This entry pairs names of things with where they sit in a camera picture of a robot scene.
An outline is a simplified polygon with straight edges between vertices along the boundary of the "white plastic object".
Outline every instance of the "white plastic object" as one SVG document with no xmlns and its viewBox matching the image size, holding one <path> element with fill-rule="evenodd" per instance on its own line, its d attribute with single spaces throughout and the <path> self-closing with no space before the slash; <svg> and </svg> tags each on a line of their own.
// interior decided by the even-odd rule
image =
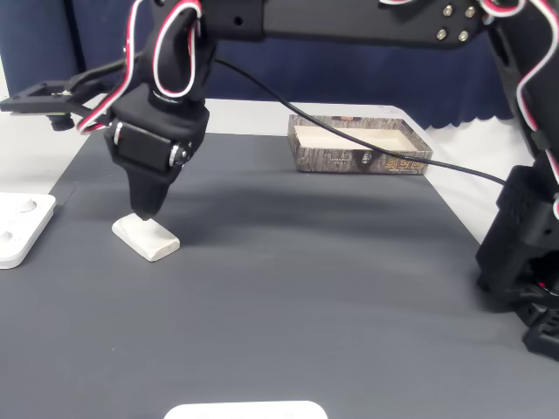
<svg viewBox="0 0 559 419">
<path fill-rule="evenodd" d="M 56 205 L 50 195 L 0 193 L 0 269 L 19 266 L 49 223 Z"/>
<path fill-rule="evenodd" d="M 314 402 L 184 404 L 165 419 L 328 419 Z"/>
<path fill-rule="evenodd" d="M 19 212 L 29 212 L 33 211 L 35 208 L 37 208 L 37 204 L 33 201 L 33 198 L 28 196 L 23 197 L 17 205 L 17 210 Z"/>
<path fill-rule="evenodd" d="M 149 262 L 156 262 L 178 251 L 181 242 L 154 220 L 143 221 L 130 214 L 113 224 L 113 233 Z"/>
<path fill-rule="evenodd" d="M 8 243 L 11 240 L 11 233 L 4 228 L 0 228 L 0 244 Z"/>
</svg>

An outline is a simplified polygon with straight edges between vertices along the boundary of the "gray tabletop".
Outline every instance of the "gray tabletop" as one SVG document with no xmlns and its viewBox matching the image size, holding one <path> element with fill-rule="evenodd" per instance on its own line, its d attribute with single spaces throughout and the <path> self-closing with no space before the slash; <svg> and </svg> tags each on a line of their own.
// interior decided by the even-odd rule
<svg viewBox="0 0 559 419">
<path fill-rule="evenodd" d="M 305 175 L 285 138 L 207 135 L 149 264 L 99 135 L 55 217 L 0 272 L 0 417 L 156 419 L 193 402 L 310 400 L 330 419 L 536 418 L 559 364 L 475 286 L 477 243 L 423 177 Z"/>
</svg>

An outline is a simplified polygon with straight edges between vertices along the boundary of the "open box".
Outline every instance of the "open box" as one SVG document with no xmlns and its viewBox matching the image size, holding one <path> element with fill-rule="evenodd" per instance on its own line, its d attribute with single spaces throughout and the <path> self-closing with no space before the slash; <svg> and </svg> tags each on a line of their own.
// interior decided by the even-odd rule
<svg viewBox="0 0 559 419">
<path fill-rule="evenodd" d="M 409 157 L 431 159 L 432 150 L 403 119 L 315 116 L 331 127 L 371 145 Z M 427 166 L 368 149 L 317 127 L 298 115 L 289 117 L 289 143 L 301 172 L 422 175 Z"/>
</svg>

